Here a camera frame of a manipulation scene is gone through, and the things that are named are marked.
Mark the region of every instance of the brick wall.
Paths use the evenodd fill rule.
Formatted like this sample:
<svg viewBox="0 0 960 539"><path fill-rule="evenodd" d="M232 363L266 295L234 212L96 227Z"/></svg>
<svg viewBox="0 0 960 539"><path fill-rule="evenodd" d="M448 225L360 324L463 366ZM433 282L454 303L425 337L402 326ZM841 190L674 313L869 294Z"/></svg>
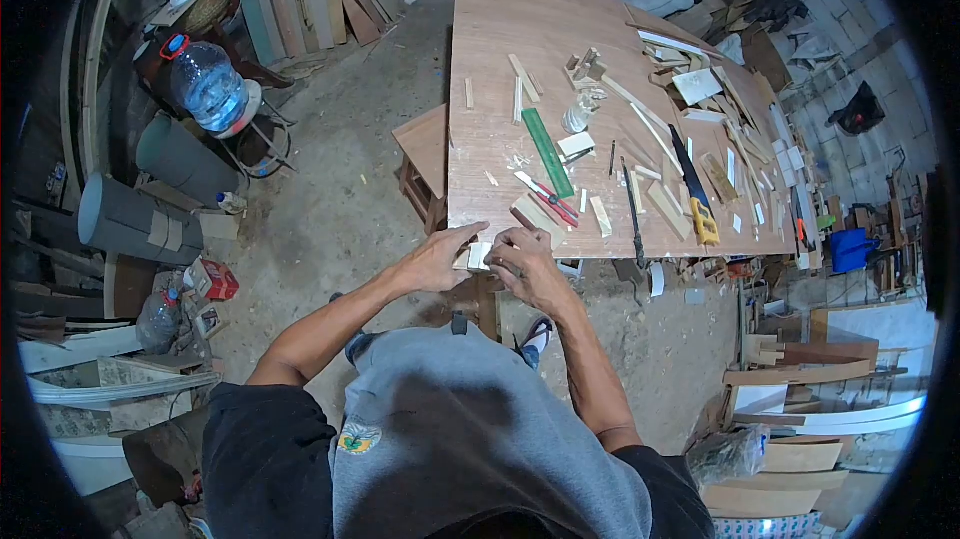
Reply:
<svg viewBox="0 0 960 539"><path fill-rule="evenodd" d="M791 119L802 128L827 180L826 194L852 203L889 201L886 177L904 163L904 194L909 183L937 162L930 98L920 65L885 0L803 0L816 21L840 47L843 61L802 87L781 96ZM857 137L826 126L867 81L882 101L886 118Z"/></svg>

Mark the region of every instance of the wooden stool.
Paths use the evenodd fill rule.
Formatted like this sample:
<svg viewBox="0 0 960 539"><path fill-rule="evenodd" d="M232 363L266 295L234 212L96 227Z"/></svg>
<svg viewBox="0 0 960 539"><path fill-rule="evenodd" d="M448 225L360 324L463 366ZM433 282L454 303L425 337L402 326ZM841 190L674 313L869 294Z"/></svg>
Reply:
<svg viewBox="0 0 960 539"><path fill-rule="evenodd" d="M424 231L447 227L447 104L393 129L403 150L400 193L410 199Z"/></svg>

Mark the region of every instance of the yellow saw handle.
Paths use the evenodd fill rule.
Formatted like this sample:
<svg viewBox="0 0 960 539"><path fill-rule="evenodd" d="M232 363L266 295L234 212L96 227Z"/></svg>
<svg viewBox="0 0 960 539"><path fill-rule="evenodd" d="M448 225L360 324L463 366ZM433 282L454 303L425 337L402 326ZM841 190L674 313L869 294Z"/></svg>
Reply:
<svg viewBox="0 0 960 539"><path fill-rule="evenodd" d="M693 211L693 227L702 245L719 245L720 233L717 233L717 221L711 211L696 197L690 197L690 209Z"/></svg>

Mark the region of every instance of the hand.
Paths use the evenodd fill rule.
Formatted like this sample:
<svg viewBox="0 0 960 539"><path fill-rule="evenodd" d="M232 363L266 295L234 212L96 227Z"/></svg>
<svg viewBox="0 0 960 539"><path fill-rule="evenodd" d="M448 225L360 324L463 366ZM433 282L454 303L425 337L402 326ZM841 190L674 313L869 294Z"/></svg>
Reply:
<svg viewBox="0 0 960 539"><path fill-rule="evenodd" d="M486 264L511 293L551 318L579 303L553 259L550 233L543 229L514 227L499 233Z"/></svg>
<svg viewBox="0 0 960 539"><path fill-rule="evenodd" d="M404 256L394 267L404 292L450 291L470 278L471 272L453 269L453 260L464 244L489 225L490 222L474 222L431 234L424 244Z"/></svg>

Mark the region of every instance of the concrete floor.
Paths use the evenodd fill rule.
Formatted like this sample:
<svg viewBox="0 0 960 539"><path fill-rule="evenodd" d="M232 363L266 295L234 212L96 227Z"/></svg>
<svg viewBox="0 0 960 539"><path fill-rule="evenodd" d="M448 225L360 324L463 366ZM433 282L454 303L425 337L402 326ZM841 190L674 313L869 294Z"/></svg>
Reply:
<svg viewBox="0 0 960 539"><path fill-rule="evenodd" d="M299 173L254 183L238 240L208 248L241 283L224 304L230 326L211 342L227 381L245 381L285 327L425 238L398 191L402 153L390 130L446 100L453 0L401 7L404 17L388 37L338 47L322 69L299 81L283 106L299 120ZM588 262L574 286L623 381L640 435L663 453L682 452L705 406L722 393L723 371L735 357L736 294L721 295L711 284L705 304L686 305L684 287L668 275L666 293L641 308L607 260ZM500 304L502 334L512 344L512 333L523 335L535 313L509 294L501 294ZM389 305L367 329L439 326L462 306L470 304L456 291L415 294ZM307 385L334 425L355 374L341 354ZM559 341L544 354L541 375L570 400Z"/></svg>

